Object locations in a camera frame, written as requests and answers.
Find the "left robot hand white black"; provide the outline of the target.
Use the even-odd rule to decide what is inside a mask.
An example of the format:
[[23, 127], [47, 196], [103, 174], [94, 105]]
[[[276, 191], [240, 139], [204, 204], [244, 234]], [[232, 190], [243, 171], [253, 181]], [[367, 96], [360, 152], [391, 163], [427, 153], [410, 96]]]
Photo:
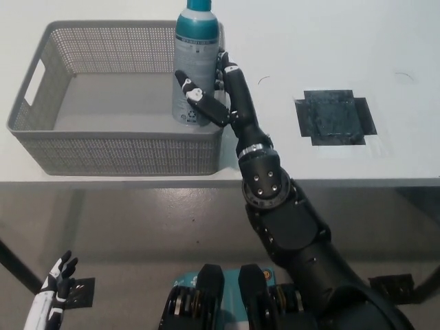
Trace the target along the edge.
[[68, 250], [46, 276], [27, 315], [24, 330], [60, 329], [78, 259]]

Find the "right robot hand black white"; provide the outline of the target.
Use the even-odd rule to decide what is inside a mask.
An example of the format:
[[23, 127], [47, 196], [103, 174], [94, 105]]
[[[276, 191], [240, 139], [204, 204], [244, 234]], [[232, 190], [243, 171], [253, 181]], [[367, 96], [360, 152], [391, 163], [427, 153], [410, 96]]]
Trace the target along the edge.
[[228, 125], [232, 127], [238, 139], [236, 156], [239, 159], [257, 150], [273, 147], [272, 141], [259, 126], [243, 71], [230, 58], [227, 51], [219, 50], [214, 88], [229, 95], [228, 106], [197, 86], [182, 70], [175, 71], [175, 77], [186, 102], [197, 113], [218, 127], [223, 128]]

